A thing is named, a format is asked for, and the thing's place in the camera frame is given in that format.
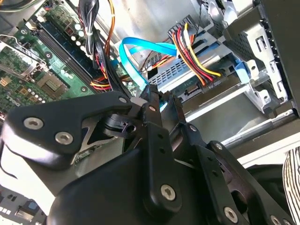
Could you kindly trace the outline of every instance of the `silver screw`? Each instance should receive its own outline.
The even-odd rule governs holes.
[[[173,201],[176,197],[176,193],[170,185],[163,184],[160,188],[160,191],[163,197],[169,201]]]
[[[120,97],[119,100],[120,100],[121,102],[123,102],[123,103],[126,103],[126,102],[127,102],[127,100],[126,100],[125,98],[123,98],[123,97]]]
[[[156,109],[155,109],[153,106],[151,106],[151,105],[149,106],[149,108],[150,108],[152,111],[154,111],[154,112],[156,111]]]
[[[22,29],[21,34],[27,34],[27,31],[25,29]]]
[[[216,144],[216,147],[217,147],[218,149],[220,149],[220,150],[223,149],[222,146],[221,146],[219,143]]]
[[[275,225],[281,225],[281,222],[273,215],[271,215],[271,220]]]
[[[233,223],[237,223],[238,222],[238,216],[236,215],[236,213],[229,207],[225,207],[224,208],[224,213],[225,216]]]
[[[71,134],[69,134],[68,132],[58,132],[55,135],[55,140],[59,144],[68,145],[73,142],[73,136]]]
[[[197,129],[193,125],[190,125],[189,128],[191,128],[192,131],[197,131]]]
[[[285,225],[292,225],[289,221],[287,221],[286,219],[283,219],[283,222],[285,223]]]
[[[23,122],[24,126],[31,130],[39,130],[43,127],[44,123],[39,118],[28,117]]]

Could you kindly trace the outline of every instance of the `motherboard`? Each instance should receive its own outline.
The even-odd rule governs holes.
[[[0,35],[0,118],[15,107],[99,93],[75,7],[46,1],[13,36]],[[120,76],[126,75],[116,63]]]

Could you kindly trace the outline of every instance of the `cable connector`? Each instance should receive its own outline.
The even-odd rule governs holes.
[[[172,34],[174,32],[177,32],[178,28],[181,27],[182,29],[184,28],[185,24],[188,24],[188,34],[189,36],[193,35],[193,34],[197,34],[198,30],[199,30],[199,26],[194,22],[194,20],[192,19],[192,17],[190,15],[186,16],[183,20],[181,20],[180,22],[178,22],[175,26],[173,26],[171,29],[168,30],[168,36],[171,40],[172,39]]]

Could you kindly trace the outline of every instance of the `ram slot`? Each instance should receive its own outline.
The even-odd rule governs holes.
[[[92,66],[90,59],[77,46],[73,46],[67,37],[50,22],[38,22],[38,31],[33,31],[62,62],[86,84],[101,74]]]

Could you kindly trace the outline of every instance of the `striped cloth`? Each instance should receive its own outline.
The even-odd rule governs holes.
[[[283,165],[285,195],[294,222],[300,225],[300,147],[286,153]]]

